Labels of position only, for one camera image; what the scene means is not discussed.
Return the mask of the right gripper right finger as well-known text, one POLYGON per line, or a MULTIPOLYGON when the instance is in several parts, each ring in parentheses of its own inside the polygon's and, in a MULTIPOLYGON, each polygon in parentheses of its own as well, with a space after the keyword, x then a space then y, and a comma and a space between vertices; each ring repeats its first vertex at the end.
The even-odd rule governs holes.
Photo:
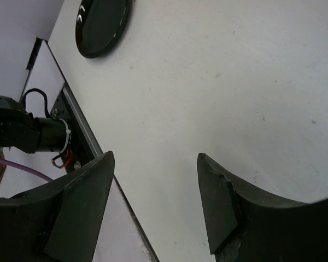
POLYGON ((204 153, 197 173, 216 261, 328 261, 328 199, 306 204, 272 194, 204 153))

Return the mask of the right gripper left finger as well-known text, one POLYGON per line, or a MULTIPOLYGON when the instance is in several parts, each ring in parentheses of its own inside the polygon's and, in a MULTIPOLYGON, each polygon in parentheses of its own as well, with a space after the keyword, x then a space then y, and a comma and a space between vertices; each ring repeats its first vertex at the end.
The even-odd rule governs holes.
POLYGON ((0 198, 0 261, 91 261, 114 169, 109 151, 42 186, 0 198))

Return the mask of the black plate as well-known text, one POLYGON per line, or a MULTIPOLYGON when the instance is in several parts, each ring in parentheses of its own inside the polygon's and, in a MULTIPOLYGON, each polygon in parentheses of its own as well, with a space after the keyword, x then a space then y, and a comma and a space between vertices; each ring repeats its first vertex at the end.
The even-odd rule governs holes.
POLYGON ((88 59, 110 53, 127 27, 132 4, 129 0, 81 1, 75 23, 79 53, 88 59))

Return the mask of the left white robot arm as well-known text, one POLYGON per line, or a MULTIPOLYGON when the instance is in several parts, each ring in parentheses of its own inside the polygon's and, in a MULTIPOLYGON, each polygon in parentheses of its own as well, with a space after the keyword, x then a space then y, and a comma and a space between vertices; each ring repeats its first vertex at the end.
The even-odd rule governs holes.
POLYGON ((72 131, 61 118, 52 118, 48 112, 46 93, 37 88, 28 90, 19 102, 0 96, 0 147, 16 147, 25 153, 57 152, 68 148, 72 131), (44 118, 26 111, 26 97, 37 92, 44 99, 44 118))

